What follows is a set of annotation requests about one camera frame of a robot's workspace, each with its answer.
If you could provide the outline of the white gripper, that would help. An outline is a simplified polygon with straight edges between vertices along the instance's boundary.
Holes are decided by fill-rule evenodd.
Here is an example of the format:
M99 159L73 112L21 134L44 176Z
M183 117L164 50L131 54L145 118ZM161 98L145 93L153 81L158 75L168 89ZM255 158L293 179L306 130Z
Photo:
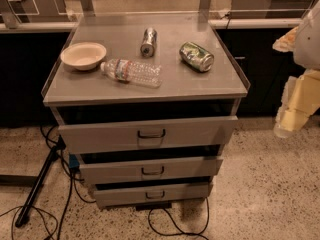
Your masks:
M277 39L272 48L279 52L293 52L298 28L294 27ZM285 84L278 109L274 134L288 138L301 130L310 116L320 108L320 71L306 70L299 77L290 76Z

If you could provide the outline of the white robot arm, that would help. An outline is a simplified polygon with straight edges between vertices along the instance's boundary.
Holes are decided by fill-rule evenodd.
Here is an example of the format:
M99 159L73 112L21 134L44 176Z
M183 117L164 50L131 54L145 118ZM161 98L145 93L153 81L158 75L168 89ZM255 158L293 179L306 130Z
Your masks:
M320 108L320 1L297 27L275 41L273 49L292 51L294 62L305 68L299 77L288 78L276 115L275 135L288 138Z

